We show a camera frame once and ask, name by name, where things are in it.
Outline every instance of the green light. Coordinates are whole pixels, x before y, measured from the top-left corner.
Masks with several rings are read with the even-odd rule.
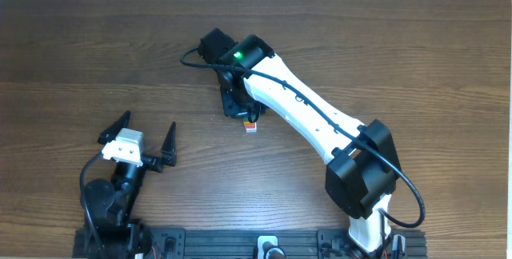
[[[237,59],[242,59],[242,57],[243,57],[243,55],[242,55],[239,51],[235,52],[235,53],[233,54],[233,56],[234,56],[235,58],[237,58]]]

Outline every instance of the white plastic part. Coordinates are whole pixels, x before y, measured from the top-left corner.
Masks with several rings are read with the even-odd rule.
[[[123,128],[115,140],[105,144],[102,150],[103,158],[131,163],[140,167],[142,166],[141,153],[144,150],[143,138],[142,132]]]
[[[344,114],[323,100],[292,74],[278,55],[273,58],[264,58],[252,70],[286,80],[287,83],[308,97],[342,129],[354,137],[359,135],[358,126],[363,125],[362,122]],[[317,150],[326,164],[334,158],[332,155],[334,148],[344,149],[351,143],[349,138],[340,133],[335,133],[334,127],[327,124],[325,119],[310,106],[306,106],[300,98],[296,98],[293,91],[285,89],[279,83],[258,75],[251,75],[244,79],[244,84],[247,93],[254,100],[269,106],[281,115]]]
[[[372,208],[373,213],[364,219],[350,218],[349,236],[352,240],[359,245],[367,253],[372,253],[382,244],[381,237],[381,214],[378,212],[379,209],[384,209],[387,212],[387,206],[391,200],[391,194],[381,198],[377,204]],[[391,233],[391,227],[387,223],[387,218],[384,217],[384,231],[386,232],[386,238]]]

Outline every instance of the wooden table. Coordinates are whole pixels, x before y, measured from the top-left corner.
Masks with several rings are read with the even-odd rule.
[[[0,0],[0,255],[71,255],[79,172],[125,110],[155,154],[178,123],[178,165],[147,175],[134,211],[147,223],[348,226],[306,140],[271,111],[246,135],[214,72],[179,63],[214,27],[257,34],[333,106],[390,127],[431,257],[505,256],[510,0]],[[402,182],[390,211],[417,217]]]

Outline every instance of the white strip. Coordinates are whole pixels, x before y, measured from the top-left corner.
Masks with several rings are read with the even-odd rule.
[[[512,84],[512,72],[510,72],[510,84]],[[510,97],[510,114],[512,114],[512,96]],[[509,114],[509,190],[508,190],[508,208],[506,215],[506,258],[512,259],[512,118]]]

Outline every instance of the wooden tabletop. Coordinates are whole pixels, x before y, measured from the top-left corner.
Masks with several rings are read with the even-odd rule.
[[[510,0],[0,0],[0,255],[71,255],[78,175],[125,110],[154,154],[178,123],[178,165],[147,174],[134,211],[148,224],[348,227],[306,140],[272,111],[246,134],[215,73],[179,63],[214,27],[390,127],[430,257],[505,256]],[[390,212],[418,216],[402,182]]]

